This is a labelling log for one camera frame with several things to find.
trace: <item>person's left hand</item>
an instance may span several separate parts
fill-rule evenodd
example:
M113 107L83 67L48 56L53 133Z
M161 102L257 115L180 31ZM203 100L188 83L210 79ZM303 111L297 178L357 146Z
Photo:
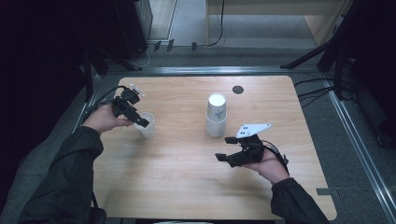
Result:
M114 117L112 105L101 105L85 120L82 126L95 129L99 133L104 133L116 127L133 124L128 119L117 119Z

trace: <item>small white cup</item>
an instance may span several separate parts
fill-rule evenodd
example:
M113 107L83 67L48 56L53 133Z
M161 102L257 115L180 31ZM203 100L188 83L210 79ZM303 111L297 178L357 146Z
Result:
M219 92L214 92L209 96L206 116L215 122L220 122L226 118L226 98Z
M212 137L221 137L225 134L225 128L227 124L227 113L224 119L217 122L211 120L206 114L206 132Z
M149 125L145 128L143 126L140 126L136 123L134 123L134 127L144 136L147 138L150 138L154 135L155 133L155 124L154 124L154 116L150 114L149 112L143 112L140 114L140 117L142 119L146 119L149 122Z

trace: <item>table top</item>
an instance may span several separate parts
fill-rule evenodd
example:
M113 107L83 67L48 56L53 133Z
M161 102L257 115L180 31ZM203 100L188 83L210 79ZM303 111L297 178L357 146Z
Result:
M336 217L327 183L291 79L273 77L127 77L143 93L134 106L154 115L156 132L142 137L133 126L103 133L105 150L94 163L94 189L109 217L166 219L279 219L271 214L271 184L257 173L231 168L215 153L233 154L242 124L271 123L259 133L289 159L290 176L314 198L328 219ZM234 86L243 87L241 94ZM227 128L205 131L211 93L227 98Z

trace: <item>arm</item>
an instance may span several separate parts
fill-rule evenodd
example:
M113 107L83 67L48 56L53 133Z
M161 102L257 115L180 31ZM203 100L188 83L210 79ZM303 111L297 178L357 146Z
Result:
M329 223L312 197L290 178L273 152L265 150L261 162L245 167L257 171L273 184L273 214L285 218L287 223Z
M24 206L19 223L87 223L93 162L102 153L100 133L132 122L116 119L111 105L96 110L61 145L49 171Z

